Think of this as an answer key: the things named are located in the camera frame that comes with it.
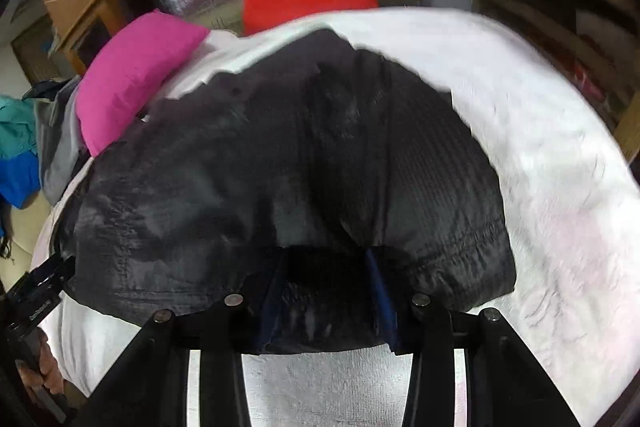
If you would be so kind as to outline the person's left hand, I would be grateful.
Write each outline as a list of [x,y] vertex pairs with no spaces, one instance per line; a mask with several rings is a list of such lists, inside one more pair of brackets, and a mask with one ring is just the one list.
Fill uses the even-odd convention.
[[42,329],[36,329],[36,332],[39,339],[39,369],[34,371],[24,361],[17,361],[16,367],[29,399],[41,407],[36,391],[39,388],[46,388],[51,395],[62,395],[64,393],[64,378],[58,367],[58,361],[52,355],[47,334]]

